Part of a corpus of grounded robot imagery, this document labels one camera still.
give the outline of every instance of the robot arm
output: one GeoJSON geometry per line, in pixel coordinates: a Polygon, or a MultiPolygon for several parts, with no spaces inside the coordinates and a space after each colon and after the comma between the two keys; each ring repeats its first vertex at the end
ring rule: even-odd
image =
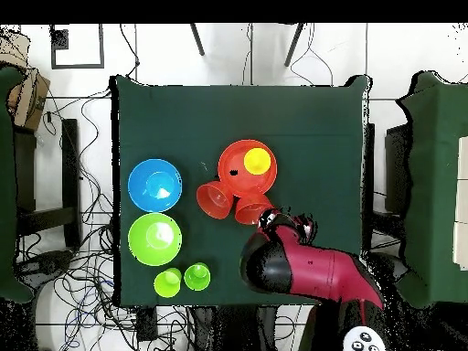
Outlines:
{"type": "Polygon", "coordinates": [[[384,301],[377,284],[352,254],[312,246],[316,232],[312,218],[266,211],[242,251],[244,282],[257,292],[340,303],[336,334],[343,350],[385,351],[384,301]]]}

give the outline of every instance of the cup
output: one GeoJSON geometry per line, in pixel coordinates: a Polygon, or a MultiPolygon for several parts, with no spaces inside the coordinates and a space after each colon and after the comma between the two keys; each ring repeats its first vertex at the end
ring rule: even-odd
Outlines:
{"type": "Polygon", "coordinates": [[[203,262],[197,262],[190,266],[184,273],[186,286],[192,291],[203,291],[211,280],[208,266],[203,262]]]}
{"type": "Polygon", "coordinates": [[[213,181],[197,189],[197,202],[203,211],[216,219],[228,216],[234,196],[225,184],[213,181]]]}
{"type": "Polygon", "coordinates": [[[235,218],[242,225],[256,225],[260,215],[268,208],[273,208],[273,205],[265,195],[250,194],[239,199],[235,218]]]}
{"type": "Polygon", "coordinates": [[[161,297],[174,297],[180,291],[182,273],[178,268],[169,268],[154,279],[154,290],[161,297]]]}
{"type": "Polygon", "coordinates": [[[270,155],[263,148],[252,148],[244,156],[244,166],[253,175],[263,175],[270,169],[270,155]]]}

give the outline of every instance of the red cup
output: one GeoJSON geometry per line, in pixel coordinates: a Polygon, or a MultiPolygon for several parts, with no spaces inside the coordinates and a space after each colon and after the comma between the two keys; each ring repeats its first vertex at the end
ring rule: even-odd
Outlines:
{"type": "Polygon", "coordinates": [[[230,212],[234,196],[227,185],[213,181],[197,189],[197,202],[210,217],[223,219],[230,212]]]}
{"type": "Polygon", "coordinates": [[[243,225],[256,225],[263,211],[273,208],[263,194],[251,194],[239,199],[236,205],[236,220],[243,225]]]}

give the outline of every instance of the blue bowl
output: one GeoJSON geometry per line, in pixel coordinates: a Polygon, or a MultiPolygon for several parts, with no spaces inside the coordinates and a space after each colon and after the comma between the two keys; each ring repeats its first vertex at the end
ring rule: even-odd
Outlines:
{"type": "Polygon", "coordinates": [[[128,193],[132,202],[141,210],[162,213],[179,200],[182,177],[166,160],[148,159],[130,173],[128,193]]]}

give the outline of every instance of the cardboard box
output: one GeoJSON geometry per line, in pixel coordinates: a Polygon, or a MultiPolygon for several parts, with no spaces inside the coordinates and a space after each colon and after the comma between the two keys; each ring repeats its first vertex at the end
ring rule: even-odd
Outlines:
{"type": "Polygon", "coordinates": [[[0,62],[27,69],[29,37],[18,32],[0,29],[0,62]]]}
{"type": "Polygon", "coordinates": [[[15,125],[22,126],[31,131],[37,130],[42,119],[49,85],[50,81],[42,77],[37,69],[27,71],[27,78],[21,85],[18,85],[21,86],[19,99],[16,98],[17,87],[12,89],[8,98],[12,103],[17,101],[15,125]]]}
{"type": "Polygon", "coordinates": [[[15,86],[11,91],[10,95],[8,96],[8,103],[7,106],[8,108],[11,108],[11,112],[16,112],[16,107],[19,102],[19,93],[21,92],[21,88],[23,87],[23,84],[21,83],[20,85],[15,86]]]}

